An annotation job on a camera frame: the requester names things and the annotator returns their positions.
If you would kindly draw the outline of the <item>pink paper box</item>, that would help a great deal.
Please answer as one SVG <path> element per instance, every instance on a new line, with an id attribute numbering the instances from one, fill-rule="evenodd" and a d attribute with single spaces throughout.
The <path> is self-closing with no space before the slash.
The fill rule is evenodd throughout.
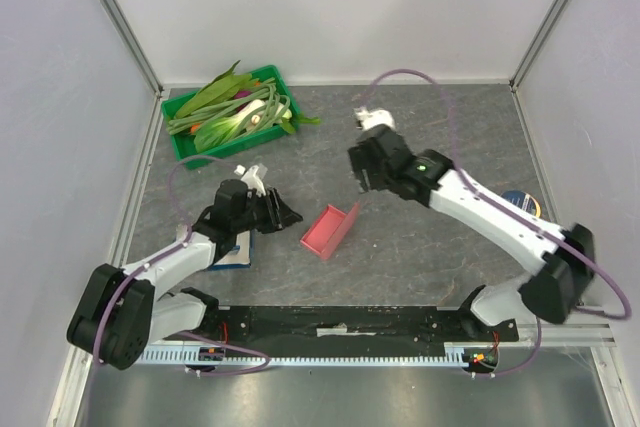
<path id="1" fill-rule="evenodd" d="M 360 209 L 360 202 L 348 212 L 328 204 L 302 236 L 300 244 L 321 260 L 328 260 L 355 224 Z"/>

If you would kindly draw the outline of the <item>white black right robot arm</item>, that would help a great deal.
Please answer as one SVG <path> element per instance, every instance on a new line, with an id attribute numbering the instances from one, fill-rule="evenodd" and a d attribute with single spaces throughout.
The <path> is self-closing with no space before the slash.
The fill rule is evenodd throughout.
<path id="1" fill-rule="evenodd" d="M 578 306 L 594 273 L 569 253 L 595 258 L 592 232 L 575 224 L 564 229 L 526 214 L 504 198 L 459 174 L 446 156 L 427 149 L 414 154 L 404 138 L 385 125 L 365 125 L 348 151 L 363 191 L 388 190 L 406 201 L 470 227 L 511 256 L 524 275 L 476 288 L 461 305 L 458 328 L 477 341 L 494 326 L 533 314 L 560 325 Z"/>

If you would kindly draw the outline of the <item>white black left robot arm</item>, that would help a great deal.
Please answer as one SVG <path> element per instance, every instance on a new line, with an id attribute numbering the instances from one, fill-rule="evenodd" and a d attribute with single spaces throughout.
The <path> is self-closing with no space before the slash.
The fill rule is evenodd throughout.
<path id="1" fill-rule="evenodd" d="M 133 264 L 104 263 L 93 270 L 67 328 L 67 342 L 125 370 L 148 344 L 182 331 L 211 339 L 220 325 L 210 309 L 217 300 L 195 289 L 174 294 L 172 288 L 223 259 L 239 235 L 280 232 L 302 219 L 273 187 L 223 181 L 213 203 L 168 247 Z"/>

